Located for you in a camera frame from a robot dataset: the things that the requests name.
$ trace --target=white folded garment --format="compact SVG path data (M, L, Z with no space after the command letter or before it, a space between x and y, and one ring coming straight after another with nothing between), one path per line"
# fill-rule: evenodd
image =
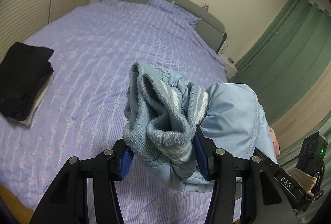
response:
M46 83L41 87L41 89L38 91L36 98L34 99L34 106L32 107L30 114L24 121L20 121L25 126L30 126L32 122L32 118L34 117L34 112L36 111L37 107L41 103L42 99L44 98L46 92L48 91L52 81L54 78L54 73L51 74L49 79L46 81Z

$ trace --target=wooden floor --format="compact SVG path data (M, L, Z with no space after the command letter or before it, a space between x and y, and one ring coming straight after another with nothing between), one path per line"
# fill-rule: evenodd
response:
M34 211L30 208L26 208L22 203L0 184L0 196L20 224L29 224Z

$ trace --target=silver screw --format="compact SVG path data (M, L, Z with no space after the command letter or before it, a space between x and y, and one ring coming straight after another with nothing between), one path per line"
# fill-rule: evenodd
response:
M106 156L110 156L110 155L112 155L114 153L114 151L112 150L112 149L106 149L105 151L104 151L104 154L106 155Z
M218 155L224 155L224 154L225 154L225 150L222 149L222 148L217 148L217 149L215 150L215 152L216 152L216 154L218 154Z
M252 160L256 163L259 163L261 161L261 158L259 156L253 156Z
M69 163L70 164L74 164L74 163L76 163L77 162L77 158L76 157L71 157L70 159L69 159Z

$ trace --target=white nightstand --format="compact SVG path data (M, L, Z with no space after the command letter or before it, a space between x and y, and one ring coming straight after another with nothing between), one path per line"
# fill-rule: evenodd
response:
M225 61L225 66L224 66L225 76L227 79L230 80L235 76L238 70L233 63L230 63L227 60L228 56L226 56L225 54L219 54L218 56Z

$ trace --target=beige curtain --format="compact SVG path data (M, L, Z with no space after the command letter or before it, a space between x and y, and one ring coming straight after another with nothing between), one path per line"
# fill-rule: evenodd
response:
M307 94L271 127L282 149L312 130L331 111L331 63Z

